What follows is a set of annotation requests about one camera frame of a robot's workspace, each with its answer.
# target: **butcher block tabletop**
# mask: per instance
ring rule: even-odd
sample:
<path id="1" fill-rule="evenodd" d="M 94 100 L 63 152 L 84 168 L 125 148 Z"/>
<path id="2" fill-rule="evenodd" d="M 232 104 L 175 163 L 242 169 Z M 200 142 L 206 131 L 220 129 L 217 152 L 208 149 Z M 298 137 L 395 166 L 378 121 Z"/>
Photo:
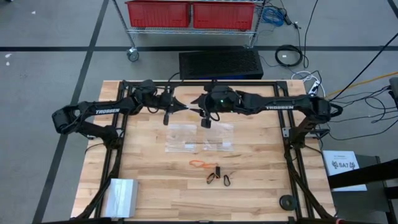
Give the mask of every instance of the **butcher block tabletop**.
<path id="1" fill-rule="evenodd" d="M 302 81 L 286 82 L 290 96 L 305 94 Z M 239 86 L 239 82 L 234 83 L 230 85 L 234 90 L 274 96 L 271 86 Z M 118 86 L 119 81 L 104 81 L 99 100 L 115 100 Z M 203 86 L 179 86 L 174 95 L 182 103 L 194 106 L 190 102 L 201 93 L 205 93 Z M 94 123 L 109 125 L 112 117 L 112 114 L 95 116 Z M 285 211 L 279 206 L 279 198 L 291 195 L 292 191 L 276 111 L 250 116 L 220 114 L 218 124 L 230 127 L 225 134 L 230 144 L 224 146 L 233 151 L 204 150 L 211 136 L 216 138 L 217 135 L 200 126 L 201 118 L 197 113 L 185 110 L 171 114 L 169 126 L 163 125 L 163 117 L 163 111 L 152 114 L 143 108 L 138 115 L 128 118 L 119 178 L 137 179 L 139 187 L 136 215 L 126 220 L 286 221 L 289 216 L 295 217 L 294 211 Z M 303 118 L 301 112 L 294 111 L 296 125 Z M 170 125 L 194 127 L 185 131 L 194 138 L 193 152 L 166 151 Z M 89 141 L 87 147 L 101 142 L 101 139 Z M 319 149 L 314 139 L 306 140 L 306 145 Z M 103 145 L 87 151 L 72 217 L 81 213 L 97 192 L 105 153 Z M 334 215 L 333 199 L 320 153 L 303 148 L 302 157 L 310 190 Z M 192 160 L 217 163 L 221 167 L 221 175 L 229 175 L 231 185 L 224 186 L 222 178 L 207 184 L 206 178 L 215 170 L 191 166 L 189 162 Z M 302 191 L 297 188 L 303 216 L 307 217 Z"/>

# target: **red plastic bin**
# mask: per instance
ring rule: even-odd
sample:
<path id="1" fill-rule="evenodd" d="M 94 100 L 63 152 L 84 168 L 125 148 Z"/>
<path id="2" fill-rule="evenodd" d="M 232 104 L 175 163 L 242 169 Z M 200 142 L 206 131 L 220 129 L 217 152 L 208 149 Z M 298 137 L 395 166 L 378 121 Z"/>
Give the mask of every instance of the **red plastic bin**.
<path id="1" fill-rule="evenodd" d="M 188 2 L 129 1 L 132 27 L 188 27 Z"/>
<path id="2" fill-rule="evenodd" d="M 193 27 L 249 30 L 253 13 L 254 4 L 248 2 L 195 2 Z"/>

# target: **blue cable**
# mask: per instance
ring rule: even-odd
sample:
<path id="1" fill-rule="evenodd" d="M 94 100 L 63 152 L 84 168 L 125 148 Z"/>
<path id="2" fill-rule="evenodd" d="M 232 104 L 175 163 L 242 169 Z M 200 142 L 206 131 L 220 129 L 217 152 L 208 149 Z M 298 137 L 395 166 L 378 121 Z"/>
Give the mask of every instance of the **blue cable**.
<path id="1" fill-rule="evenodd" d="M 284 14 L 273 7 L 265 7 L 262 15 L 261 15 L 261 22 L 269 23 L 276 27 L 281 27 L 284 25 Z"/>

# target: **wire shelf cart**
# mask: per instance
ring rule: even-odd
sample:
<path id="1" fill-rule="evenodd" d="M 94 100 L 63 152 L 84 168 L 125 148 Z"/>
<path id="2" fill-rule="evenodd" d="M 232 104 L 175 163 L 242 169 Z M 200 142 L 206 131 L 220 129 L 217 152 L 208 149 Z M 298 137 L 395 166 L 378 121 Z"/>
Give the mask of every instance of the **wire shelf cart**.
<path id="1" fill-rule="evenodd" d="M 261 10 L 259 11 L 259 15 L 262 15 L 264 6 L 266 5 L 266 0 L 188 0 L 190 2 L 251 2 L 255 4 L 261 4 Z M 180 28 L 180 27 L 132 27 L 129 29 L 127 27 L 126 21 L 123 18 L 123 15 L 120 11 L 118 3 L 116 0 L 112 0 L 116 11 L 118 12 L 118 16 L 122 25 L 124 27 L 125 33 L 127 34 L 131 48 L 127 51 L 127 57 L 131 62 L 135 62 L 139 58 L 139 53 L 137 47 L 134 43 L 134 35 L 137 34 L 203 34 L 203 35 L 243 35 L 249 37 L 249 44 L 245 45 L 246 47 L 253 48 L 255 39 L 258 35 L 258 28 L 261 21 L 261 16 L 259 16 L 255 20 L 255 26 L 251 30 L 239 30 L 239 29 L 196 29 L 193 27 L 193 19 L 190 20 L 190 24 L 188 27 Z"/>

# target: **white connector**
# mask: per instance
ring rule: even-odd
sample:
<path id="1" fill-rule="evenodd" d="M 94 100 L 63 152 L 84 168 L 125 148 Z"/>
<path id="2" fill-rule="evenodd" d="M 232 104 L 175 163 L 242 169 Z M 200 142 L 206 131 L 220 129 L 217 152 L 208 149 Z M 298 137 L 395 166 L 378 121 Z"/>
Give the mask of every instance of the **white connector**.
<path id="1" fill-rule="evenodd" d="M 315 82 L 313 83 L 313 85 L 312 85 L 310 91 L 308 91 L 308 94 L 314 94 L 314 95 L 316 95 L 316 94 L 317 94 L 317 91 L 318 91 L 319 84 L 321 84 L 321 83 L 320 83 L 318 80 L 315 81 Z"/>

